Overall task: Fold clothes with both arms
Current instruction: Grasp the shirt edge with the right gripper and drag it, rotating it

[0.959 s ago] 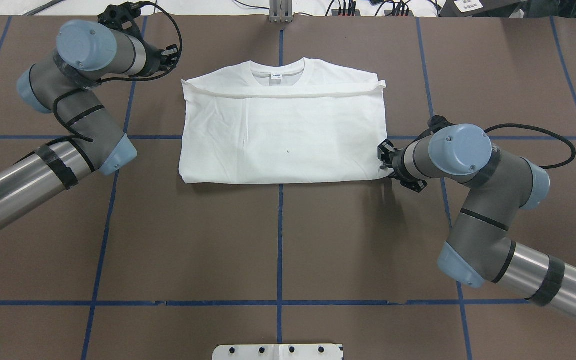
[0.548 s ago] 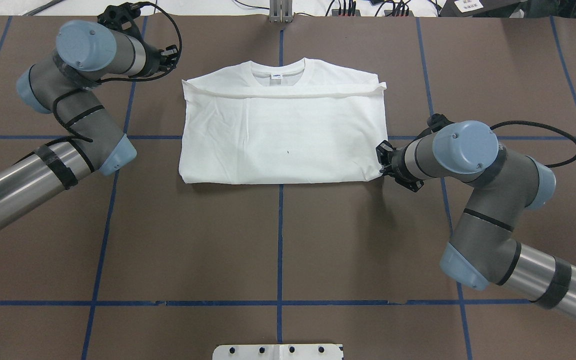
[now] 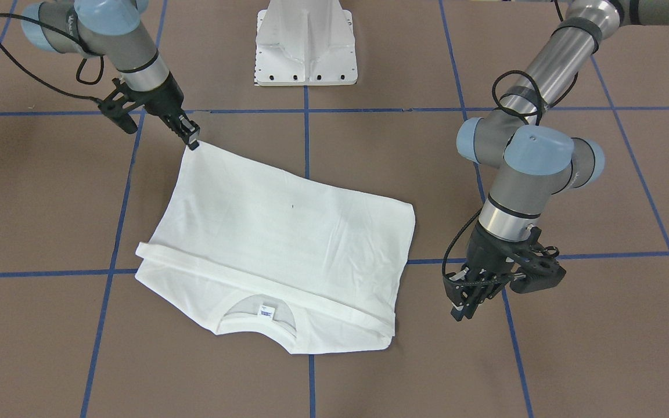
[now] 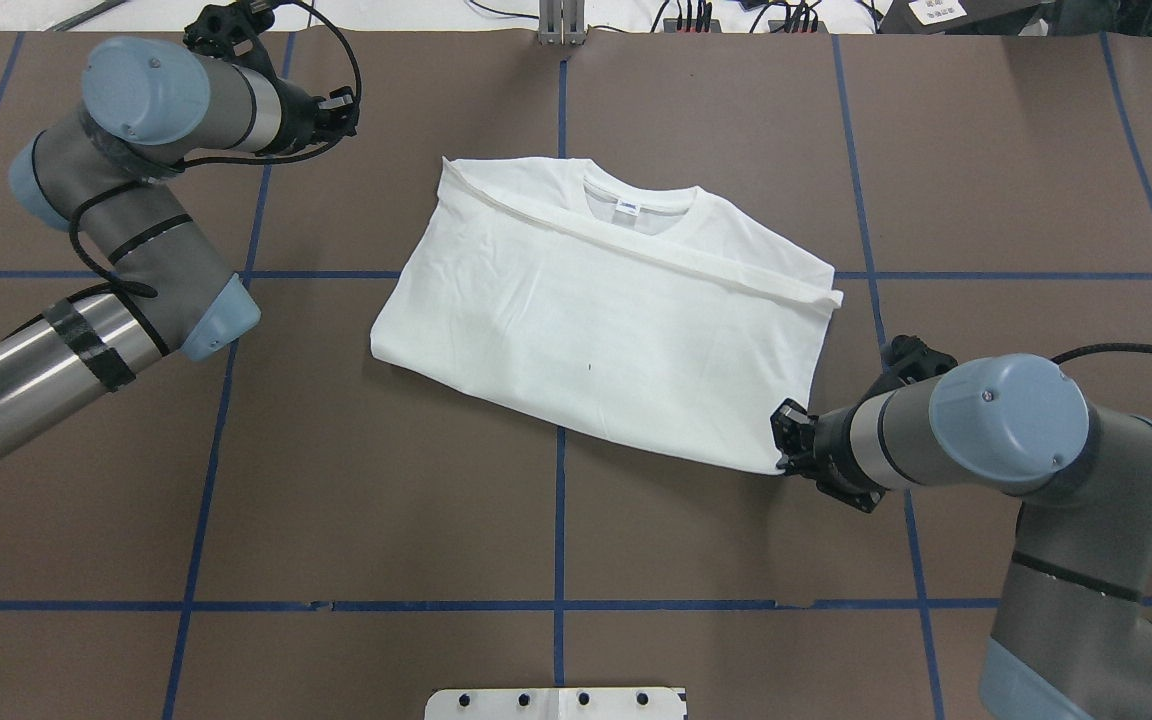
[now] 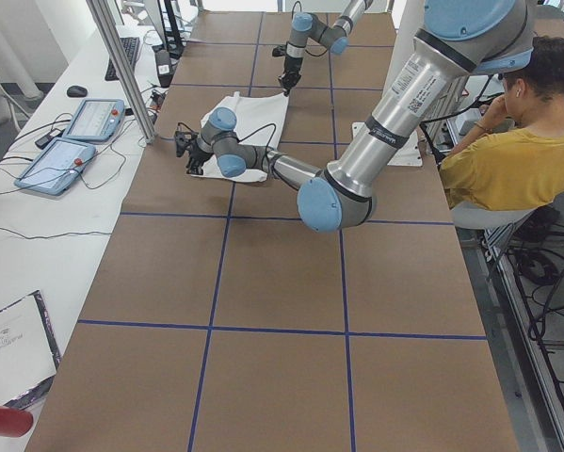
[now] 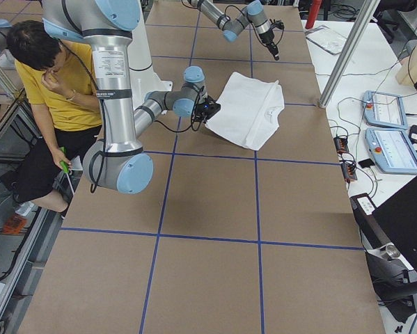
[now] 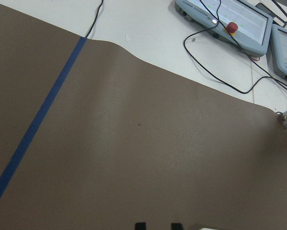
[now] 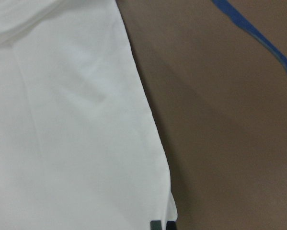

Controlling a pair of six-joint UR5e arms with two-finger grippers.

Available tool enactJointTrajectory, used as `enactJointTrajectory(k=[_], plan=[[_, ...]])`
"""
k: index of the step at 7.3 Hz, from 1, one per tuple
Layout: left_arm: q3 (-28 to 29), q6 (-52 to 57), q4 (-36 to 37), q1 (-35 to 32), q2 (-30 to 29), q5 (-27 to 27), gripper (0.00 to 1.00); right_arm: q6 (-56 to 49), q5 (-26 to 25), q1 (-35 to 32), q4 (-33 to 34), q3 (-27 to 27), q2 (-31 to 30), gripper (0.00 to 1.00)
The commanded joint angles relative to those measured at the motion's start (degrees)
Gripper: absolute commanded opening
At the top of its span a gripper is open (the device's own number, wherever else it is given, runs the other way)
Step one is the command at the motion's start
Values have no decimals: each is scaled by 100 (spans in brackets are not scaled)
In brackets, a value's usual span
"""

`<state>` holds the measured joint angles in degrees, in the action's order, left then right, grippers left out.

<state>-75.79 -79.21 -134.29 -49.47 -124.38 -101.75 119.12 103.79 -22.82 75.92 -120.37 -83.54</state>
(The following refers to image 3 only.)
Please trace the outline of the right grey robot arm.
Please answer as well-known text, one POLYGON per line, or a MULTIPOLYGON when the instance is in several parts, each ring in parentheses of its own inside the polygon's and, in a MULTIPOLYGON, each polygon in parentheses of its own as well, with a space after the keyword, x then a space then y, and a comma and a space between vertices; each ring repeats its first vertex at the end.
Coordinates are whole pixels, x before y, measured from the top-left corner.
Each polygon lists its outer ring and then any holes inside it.
POLYGON ((184 95, 159 54, 141 15, 146 1, 54 1, 28 5, 21 28, 38 48, 107 58, 119 72, 115 90, 98 102, 102 114, 124 132, 137 124, 130 112, 143 107, 194 150, 200 128, 182 109, 184 95))

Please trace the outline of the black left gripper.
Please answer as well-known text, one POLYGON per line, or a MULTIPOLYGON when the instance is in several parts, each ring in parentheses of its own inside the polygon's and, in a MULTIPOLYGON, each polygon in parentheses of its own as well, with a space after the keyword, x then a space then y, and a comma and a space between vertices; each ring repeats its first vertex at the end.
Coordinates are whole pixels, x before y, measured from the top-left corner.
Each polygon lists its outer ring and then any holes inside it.
POLYGON ((510 283, 514 292, 527 290, 527 273, 518 264, 527 240, 508 241, 492 235, 476 224, 470 236, 467 257, 459 273, 444 275, 444 288, 453 304, 451 315, 456 321, 472 319, 478 307, 510 283))

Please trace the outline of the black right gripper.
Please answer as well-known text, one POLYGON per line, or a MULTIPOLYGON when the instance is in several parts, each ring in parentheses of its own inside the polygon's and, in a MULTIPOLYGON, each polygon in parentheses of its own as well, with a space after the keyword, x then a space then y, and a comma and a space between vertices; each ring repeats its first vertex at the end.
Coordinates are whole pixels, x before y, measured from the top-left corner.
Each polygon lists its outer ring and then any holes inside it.
POLYGON ((184 93, 175 77, 169 75, 159 87, 142 95, 141 101, 149 114, 160 117, 169 125, 190 151, 199 147, 201 127, 185 115, 182 109, 184 93))

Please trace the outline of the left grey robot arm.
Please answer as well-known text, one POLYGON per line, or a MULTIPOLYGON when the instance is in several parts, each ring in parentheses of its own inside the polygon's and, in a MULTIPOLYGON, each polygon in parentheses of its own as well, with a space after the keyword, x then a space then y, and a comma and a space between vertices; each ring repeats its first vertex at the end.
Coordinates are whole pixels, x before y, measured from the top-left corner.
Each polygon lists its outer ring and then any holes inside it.
POLYGON ((553 195, 597 180, 605 154, 594 141, 541 126, 541 119, 568 95, 603 40, 625 26, 669 26, 669 1, 570 2, 528 68, 503 74, 517 79, 502 95, 492 93, 492 112, 459 128, 459 154, 498 172, 468 221, 466 262, 457 273, 443 272, 454 320, 472 318, 505 286, 525 294, 563 280, 558 248, 539 243, 538 220, 553 195))

